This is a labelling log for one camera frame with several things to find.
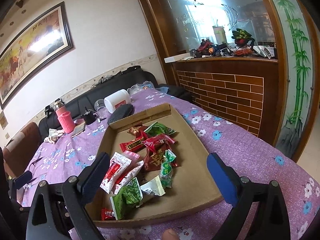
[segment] white plastic container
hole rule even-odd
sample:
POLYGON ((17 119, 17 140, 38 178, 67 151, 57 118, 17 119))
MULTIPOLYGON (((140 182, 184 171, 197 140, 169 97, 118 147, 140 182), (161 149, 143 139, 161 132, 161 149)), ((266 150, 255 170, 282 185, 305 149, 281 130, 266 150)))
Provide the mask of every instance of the white plastic container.
POLYGON ((223 43, 227 43, 227 38, 226 38, 226 33, 224 31, 223 27, 216 27, 216 26, 212 26, 213 28, 213 32, 214 32, 214 36, 216 37, 217 43, 223 44, 223 43))
POLYGON ((119 106, 130 104, 131 99, 127 91, 121 89, 104 99, 104 104, 108 111, 112 114, 119 106))

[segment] brick pattern panel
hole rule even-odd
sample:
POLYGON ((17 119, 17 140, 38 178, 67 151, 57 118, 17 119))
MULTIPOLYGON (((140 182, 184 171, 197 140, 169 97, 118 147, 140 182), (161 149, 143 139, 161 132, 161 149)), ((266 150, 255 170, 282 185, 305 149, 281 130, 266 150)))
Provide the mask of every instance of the brick pattern panel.
POLYGON ((177 71, 180 85, 193 95, 195 105, 258 136, 263 78, 177 71))

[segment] wooden counter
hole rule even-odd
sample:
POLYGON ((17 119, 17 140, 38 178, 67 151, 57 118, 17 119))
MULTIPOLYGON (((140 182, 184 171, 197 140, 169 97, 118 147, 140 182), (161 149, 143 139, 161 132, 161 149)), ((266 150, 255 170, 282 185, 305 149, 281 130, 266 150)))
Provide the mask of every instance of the wooden counter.
POLYGON ((210 57, 172 63, 177 82, 194 104, 273 145, 283 99, 278 98, 278 61, 210 57))

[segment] white wall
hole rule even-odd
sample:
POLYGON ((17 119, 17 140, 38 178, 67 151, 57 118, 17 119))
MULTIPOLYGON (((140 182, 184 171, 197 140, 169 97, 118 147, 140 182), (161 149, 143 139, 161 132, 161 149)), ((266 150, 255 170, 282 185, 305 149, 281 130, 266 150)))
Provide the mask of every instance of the white wall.
MULTIPOLYGON (((74 49, 49 63, 26 83, 4 107, 8 126, 4 135, 15 135, 32 117, 56 98, 87 80, 156 53, 138 0, 29 0, 0 30, 0 51, 33 19, 64 1, 74 49)), ((160 82, 160 63, 153 69, 160 82)))

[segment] white box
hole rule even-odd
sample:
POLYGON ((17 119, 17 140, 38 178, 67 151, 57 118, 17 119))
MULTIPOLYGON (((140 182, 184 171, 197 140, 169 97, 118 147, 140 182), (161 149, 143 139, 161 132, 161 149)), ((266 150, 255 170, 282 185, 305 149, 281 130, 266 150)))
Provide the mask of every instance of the white box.
POLYGON ((175 62, 181 59, 184 59, 185 57, 190 57, 190 53, 185 53, 185 54, 180 54, 172 57, 166 57, 164 59, 164 62, 169 63, 169 62, 175 62))

